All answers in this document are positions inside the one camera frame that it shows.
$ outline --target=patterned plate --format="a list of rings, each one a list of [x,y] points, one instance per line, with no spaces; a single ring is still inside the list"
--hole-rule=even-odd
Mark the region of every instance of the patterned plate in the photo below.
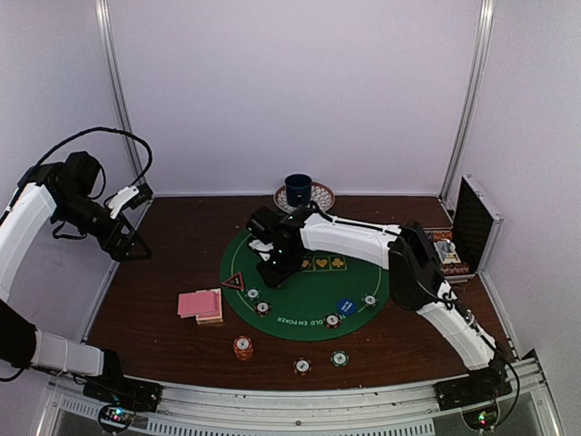
[[[317,182],[312,183],[310,198],[317,202],[323,212],[327,212],[335,204],[335,194],[333,191],[324,184]],[[286,213],[291,213],[295,209],[287,203],[287,190],[285,186],[279,188],[274,194],[274,203]]]

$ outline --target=oval green mat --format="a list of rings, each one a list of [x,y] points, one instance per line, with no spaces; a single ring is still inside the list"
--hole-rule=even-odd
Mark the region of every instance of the oval green mat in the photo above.
[[[389,273],[378,266],[332,253],[315,252],[312,262],[297,272],[281,288],[267,288],[256,271],[261,260],[247,246],[251,236],[240,232],[228,245],[220,267],[221,282],[241,272],[246,289],[255,288],[261,298],[251,301],[244,292],[222,286],[222,293],[232,309],[254,328],[293,341],[326,341],[355,332],[370,322],[389,299]],[[375,307],[365,307],[365,294],[378,298]],[[357,305],[353,315],[341,316],[337,329],[327,329],[323,322],[329,313],[337,313],[340,300]],[[254,311],[258,301],[269,302],[272,310],[260,317]]]

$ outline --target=white backdrop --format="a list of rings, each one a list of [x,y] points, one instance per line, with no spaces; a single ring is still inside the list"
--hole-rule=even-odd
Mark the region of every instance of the white backdrop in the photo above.
[[[577,0],[497,2],[459,171],[506,217],[488,273],[517,349],[537,349],[567,435],[581,428],[580,22]]]
[[[472,59],[474,0],[117,0],[115,45],[157,194],[436,194]]]
[[[0,2],[0,206],[50,147],[94,125],[117,125],[93,0]],[[103,164],[109,190],[133,175],[119,136],[91,134],[54,159],[88,150]],[[54,241],[46,225],[26,255],[9,300],[38,328],[80,340],[111,259],[97,241]],[[0,362],[0,377],[15,373]],[[25,372],[1,383],[1,434],[32,434],[47,376]]]

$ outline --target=metal frame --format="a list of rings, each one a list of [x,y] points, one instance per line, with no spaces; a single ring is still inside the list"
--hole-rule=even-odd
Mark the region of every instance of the metal frame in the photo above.
[[[119,74],[119,65],[117,64],[117,56],[115,53],[115,45],[113,41],[113,29],[111,27],[111,17],[109,16],[109,2],[108,0],[95,0],[95,8],[97,13],[97,24],[99,25],[99,33],[101,34],[101,41],[109,69],[109,79],[111,80],[111,87],[113,91],[113,99],[115,101],[115,111],[117,119],[121,128],[127,132],[133,132],[131,122],[129,120],[129,111],[127,110],[127,103],[123,95],[123,87],[121,84],[121,75]],[[139,175],[143,169],[141,158],[137,152],[137,147],[133,139],[126,136],[123,137],[125,147],[129,156],[129,162],[135,176]],[[140,182],[145,182],[145,177],[142,177]]]
[[[514,366],[522,393],[535,392],[537,401],[546,404],[538,413],[544,434],[562,434],[558,432],[555,406],[547,396],[547,381],[538,362],[527,359]],[[514,387],[511,372],[509,378]],[[439,410],[435,382],[438,381],[336,391],[235,391],[162,383],[159,410],[139,413],[132,429],[151,435],[371,435],[386,429],[429,426],[439,416],[460,413],[461,410]],[[70,379],[53,378],[48,391],[42,419],[34,433],[38,436],[53,436],[59,411],[94,419],[102,405],[83,397],[82,387]],[[514,394],[505,398],[514,398]]]
[[[478,89],[482,82],[482,75],[487,61],[488,47],[490,45],[490,36],[492,34],[495,2],[496,0],[482,0],[480,8],[480,22],[478,24],[470,76],[468,78],[468,89],[464,99],[464,108],[462,109],[460,124],[456,134],[456,141],[454,142],[454,148],[444,177],[444,183],[442,184],[439,193],[439,198],[445,205],[445,209],[453,209],[448,198],[454,178],[458,171],[460,157],[462,156],[464,146],[466,145],[468,130],[476,108]]]

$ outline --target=triangular token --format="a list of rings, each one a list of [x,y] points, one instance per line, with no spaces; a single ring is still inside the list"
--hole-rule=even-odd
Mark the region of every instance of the triangular token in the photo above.
[[[238,271],[230,279],[222,283],[225,288],[232,288],[238,291],[244,290],[244,280],[242,279],[242,272]]]

